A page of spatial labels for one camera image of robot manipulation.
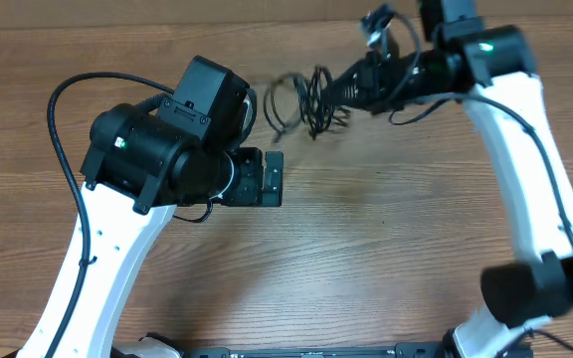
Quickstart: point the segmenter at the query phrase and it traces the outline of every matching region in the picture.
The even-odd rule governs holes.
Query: coiled black cable
[[[68,324],[70,323],[70,319],[72,318],[72,314],[75,311],[75,307],[77,306],[77,301],[79,300],[79,296],[81,295],[81,290],[84,286],[84,281],[86,279],[86,272],[88,271],[88,265],[90,264],[90,246],[91,246],[91,239],[90,239],[90,221],[88,219],[88,212],[86,211],[86,203],[84,202],[84,198],[79,190],[79,185],[77,184],[77,179],[72,172],[72,168],[68,163],[68,158],[66,158],[66,153],[64,152],[64,148],[61,145],[61,141],[59,140],[59,135],[57,134],[57,127],[55,126],[55,107],[57,105],[57,99],[61,93],[69,86],[84,80],[90,79],[120,79],[120,80],[128,80],[137,82],[140,84],[148,85],[155,89],[163,90],[168,93],[174,93],[173,89],[170,89],[166,86],[158,84],[154,81],[150,81],[144,78],[140,78],[134,75],[128,74],[120,74],[120,73],[111,73],[111,72],[100,72],[100,73],[88,73],[88,74],[81,74],[74,77],[71,77],[65,81],[63,81],[52,93],[50,96],[50,100],[48,101],[48,130],[50,132],[50,139],[52,140],[52,144],[55,147],[55,152],[57,153],[57,158],[59,159],[59,164],[61,165],[62,170],[64,171],[64,175],[66,176],[66,180],[68,181],[68,186],[70,186],[70,190],[72,191],[73,196],[75,197],[75,203],[77,203],[77,210],[79,211],[79,217],[81,220],[81,229],[83,234],[83,247],[81,251],[81,261],[79,262],[79,273],[77,274],[77,280],[75,282],[75,288],[73,289],[72,296],[70,297],[70,301],[68,302],[68,306],[66,307],[66,312],[64,313],[64,317],[59,324],[59,328],[55,332],[55,336],[50,343],[50,347],[48,348],[48,352],[46,353],[46,358],[52,358],[59,347],[59,343],[63,338],[64,333],[66,332],[66,328],[68,328]]]
[[[280,141],[283,135],[299,124],[299,122],[286,123],[276,109],[276,90],[288,80],[293,81],[293,87],[297,93],[299,119],[302,123],[308,124],[309,134],[313,139],[320,133],[328,130],[331,123],[339,126],[348,126],[347,120],[350,117],[350,111],[343,106],[328,104],[328,100],[324,100],[321,95],[323,90],[322,80],[327,85],[333,81],[330,71],[325,67],[316,66],[310,80],[305,79],[302,74],[285,74],[271,82],[269,88],[265,91],[263,111],[267,123],[277,134],[274,142]],[[277,123],[274,123],[269,115],[269,101],[271,101],[273,118]]]
[[[422,52],[422,44],[419,38],[419,34],[413,27],[410,20],[399,13],[394,13],[393,18],[399,19],[408,29],[413,41],[413,45],[415,47],[415,52],[413,60],[410,62],[404,77],[397,83],[390,94],[387,95],[387,97],[384,99],[384,102],[391,102],[397,98],[401,90],[406,86],[411,76],[413,75],[413,71],[419,63],[420,55]],[[379,31],[382,32],[383,51],[384,56],[386,57],[385,61],[389,60],[388,37],[385,34],[385,32],[388,31],[386,30],[387,26],[388,24],[383,23],[377,25]],[[333,84],[333,78],[330,74],[330,71],[326,67],[315,66],[310,80],[306,80],[302,74],[285,74],[273,81],[269,85],[267,91],[265,91],[265,96],[263,98],[265,119],[267,120],[269,126],[277,134],[274,142],[279,141],[283,135],[287,134],[297,125],[297,123],[285,123],[276,110],[276,89],[279,86],[284,85],[288,80],[293,81],[293,86],[297,92],[299,118],[303,123],[308,124],[309,134],[313,139],[315,139],[320,133],[328,130],[331,123],[339,126],[348,126],[347,120],[350,118],[350,110],[344,106],[336,105],[330,100],[330,98],[325,98],[322,96],[322,91],[324,90],[322,82],[326,82],[326,88],[329,88]],[[273,118],[277,123],[272,121],[272,117],[269,114],[269,100],[271,101]],[[336,115],[335,113],[337,111],[340,111],[341,115]]]

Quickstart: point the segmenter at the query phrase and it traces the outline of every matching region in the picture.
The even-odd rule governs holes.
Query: black cable
[[[293,81],[293,87],[297,93],[299,119],[301,122],[308,124],[310,128],[309,134],[313,139],[315,139],[319,133],[328,130],[331,123],[339,126],[348,126],[346,120],[350,117],[350,110],[343,106],[329,105],[326,101],[322,100],[322,75],[327,84],[332,83],[330,71],[325,67],[316,66],[310,80],[305,79],[302,74],[289,73],[280,76],[269,84],[269,88],[265,91],[263,97],[263,111],[267,123],[277,134],[274,142],[280,141],[283,135],[287,134],[299,124],[299,121],[295,124],[286,123],[276,109],[276,90],[288,80]],[[271,101],[273,118],[277,123],[274,123],[272,117],[269,115],[269,101]],[[337,111],[340,111],[342,115],[336,115]]]
[[[79,185],[77,184],[77,179],[70,168],[70,164],[68,163],[68,159],[66,158],[66,153],[64,152],[64,148],[61,146],[61,141],[59,140],[59,135],[57,134],[57,127],[55,126],[55,106],[57,105],[57,99],[59,95],[70,85],[75,84],[79,81],[89,80],[89,79],[121,79],[121,80],[129,80],[138,82],[140,84],[148,85],[154,87],[159,90],[163,90],[169,93],[174,93],[173,89],[165,87],[163,85],[157,84],[153,81],[146,80],[137,76],[127,75],[127,74],[119,74],[119,73],[89,73],[89,74],[81,74],[69,78],[62,82],[52,93],[50,100],[48,101],[48,130],[50,132],[50,139],[52,140],[52,144],[55,147],[55,152],[57,153],[57,158],[59,158],[59,164],[61,164],[61,168],[66,175],[66,180],[68,181],[68,185],[70,186],[70,190],[72,191],[73,196],[75,197],[75,203],[77,203],[77,210],[79,211],[79,217],[81,220],[81,228],[83,233],[83,247],[81,252],[81,261],[79,262],[79,274],[77,275],[77,281],[75,282],[75,288],[73,289],[72,296],[70,301],[68,302],[68,306],[66,308],[66,312],[64,313],[64,317],[59,324],[59,328],[55,333],[55,337],[50,343],[50,347],[48,348],[48,352],[46,353],[46,358],[52,358],[61,342],[61,338],[63,337],[68,324],[70,323],[70,319],[72,318],[72,314],[75,311],[75,307],[77,306],[77,301],[79,300],[79,296],[81,295],[81,290],[84,285],[84,280],[86,279],[86,272],[88,271],[88,265],[90,264],[90,221],[88,219],[88,212],[86,211],[86,204],[84,202],[84,198],[79,191]]]
[[[417,104],[425,104],[431,101],[439,101],[439,100],[456,100],[456,101],[463,101],[463,100],[473,100],[482,102],[488,105],[491,105],[507,115],[511,116],[514,120],[516,120],[521,127],[523,127],[523,131],[534,141],[536,148],[538,149],[541,158],[543,159],[543,163],[545,165],[545,170],[547,171],[547,175],[549,177],[550,184],[552,186],[552,192],[554,193],[554,199],[556,201],[556,206],[558,207],[558,215],[561,219],[563,228],[565,229],[565,233],[567,234],[567,239],[573,249],[573,231],[572,231],[572,224],[567,217],[567,213],[565,212],[565,206],[563,205],[563,200],[561,197],[560,189],[558,187],[558,183],[556,181],[556,176],[554,175],[554,170],[552,168],[552,163],[549,160],[549,156],[545,151],[545,147],[541,142],[540,138],[536,134],[534,127],[529,124],[522,116],[516,113],[514,110],[509,108],[508,106],[501,104],[495,100],[490,98],[484,97],[478,94],[469,94],[469,93],[439,93],[439,94],[431,94],[417,97],[409,102],[414,102]]]
[[[198,219],[185,219],[185,218],[181,218],[177,215],[172,216],[172,218],[182,220],[182,221],[187,222],[187,223],[200,224],[200,223],[206,222],[207,219],[209,219],[209,216],[211,215],[211,213],[213,211],[214,211],[214,203],[210,200],[207,202],[207,211],[205,211],[205,214],[203,214],[203,216],[201,216]]]
[[[377,29],[376,31],[379,31],[379,36],[382,42],[382,46],[381,46],[381,52],[382,55],[384,55],[384,57],[386,59],[390,59],[391,57],[393,57],[393,54],[391,54],[390,52],[390,48],[389,48],[389,44],[388,44],[388,25],[390,24],[390,21],[386,24],[384,24],[384,21],[386,20],[386,18],[381,18],[379,19],[379,21],[377,22],[377,24],[375,25],[375,28]],[[397,47],[396,49],[396,57],[399,57],[399,47]]]
[[[534,338],[534,334],[542,335],[542,336],[546,337],[547,339],[553,341],[554,343],[560,345],[561,347],[563,347],[563,348],[565,348],[568,351],[573,353],[573,345],[560,339],[559,337],[553,335],[552,333],[549,333],[549,332],[541,330],[541,329],[528,329],[525,332],[521,333],[518,337],[516,337],[516,339],[514,339],[514,341],[512,343],[510,343],[507,347],[505,347],[504,349],[502,349],[498,353],[496,353],[496,355],[494,357],[502,358],[507,352],[518,347],[523,342],[523,340],[525,340],[525,338],[527,338],[527,337]]]
[[[435,29],[433,30],[433,33],[430,36],[431,41],[433,43],[433,46],[435,47],[435,49],[438,49],[438,50],[441,48],[441,45],[442,45],[439,43],[439,34],[443,29],[444,29],[444,23],[443,22],[437,24],[437,26],[435,26]]]
[[[159,93],[157,95],[151,96],[148,99],[144,99],[139,102],[136,107],[145,113],[150,113],[151,111],[158,109],[165,99],[168,99],[167,93]]]
[[[418,116],[412,118],[412,119],[408,119],[406,121],[403,122],[394,122],[393,121],[393,115],[395,115],[396,111],[393,111],[392,113],[390,113],[390,115],[388,116],[388,122],[393,124],[393,125],[406,125],[406,124],[411,124],[411,123],[415,123],[418,122],[424,118],[426,118],[427,116],[429,116],[432,112],[434,112],[435,110],[437,110],[440,106],[446,104],[448,102],[447,99],[441,99],[436,101],[433,105],[431,105],[428,109],[426,109],[423,113],[419,114]]]
[[[253,89],[247,89],[247,96],[249,97],[249,102],[251,103],[251,119],[249,119],[247,126],[243,128],[240,139],[236,142],[235,147],[239,147],[242,143],[245,142],[245,140],[247,140],[247,138],[249,138],[251,129],[254,127],[254,124],[256,124],[256,116],[258,115],[258,99],[256,97],[256,92]]]
[[[406,71],[406,75],[404,75],[404,78],[402,78],[402,80],[397,83],[395,89],[393,89],[393,91],[390,94],[388,94],[386,99],[384,99],[385,103],[389,103],[395,100],[397,95],[399,95],[399,92],[406,86],[406,84],[410,80],[410,77],[413,75],[413,72],[415,71],[417,64],[419,63],[419,58],[422,54],[422,42],[419,39],[419,34],[413,27],[413,24],[411,24],[410,20],[408,20],[408,18],[402,14],[395,13],[395,17],[398,18],[402,22],[402,24],[404,24],[404,26],[406,26],[406,28],[408,29],[408,32],[410,33],[410,36],[413,40],[413,44],[415,46],[415,57],[413,57],[413,61],[411,61],[410,65],[408,66],[408,70]]]

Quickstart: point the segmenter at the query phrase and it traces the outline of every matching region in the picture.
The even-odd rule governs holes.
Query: wood grain surface
[[[573,16],[488,20],[528,36],[573,182]],[[411,51],[407,37],[399,40]],[[315,64],[339,75],[364,52],[352,21],[0,31],[0,357],[30,336],[75,222],[45,124],[56,85],[117,71],[175,87],[200,54],[262,93],[270,79],[309,74]],[[153,93],[111,80],[68,89],[57,128],[75,171],[94,118]],[[280,93],[280,110],[294,112],[293,94]],[[511,260],[480,138],[456,105],[406,127],[363,112],[351,124],[316,141],[302,127],[272,144],[259,117],[248,144],[285,152],[284,205],[217,207],[204,225],[169,224],[116,339],[156,331],[187,346],[373,346],[439,340],[466,320],[481,305],[480,271]],[[573,312],[550,330],[573,343]],[[537,357],[567,356],[542,338],[534,347]]]
[[[356,20],[384,0],[0,0],[0,29]],[[404,14],[417,0],[388,1]],[[573,0],[477,0],[483,16],[573,15]]]

